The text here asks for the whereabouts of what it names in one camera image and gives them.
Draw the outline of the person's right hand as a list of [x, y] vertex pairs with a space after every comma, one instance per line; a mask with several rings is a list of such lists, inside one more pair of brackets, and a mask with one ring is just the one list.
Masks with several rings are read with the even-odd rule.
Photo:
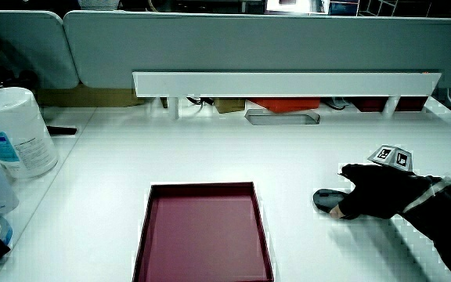
[[359, 215], [389, 219], [402, 213], [436, 183], [438, 176], [413, 172], [412, 154], [397, 146], [382, 145], [368, 160], [371, 164], [345, 164], [340, 175], [354, 184], [352, 192], [330, 206], [334, 219]]

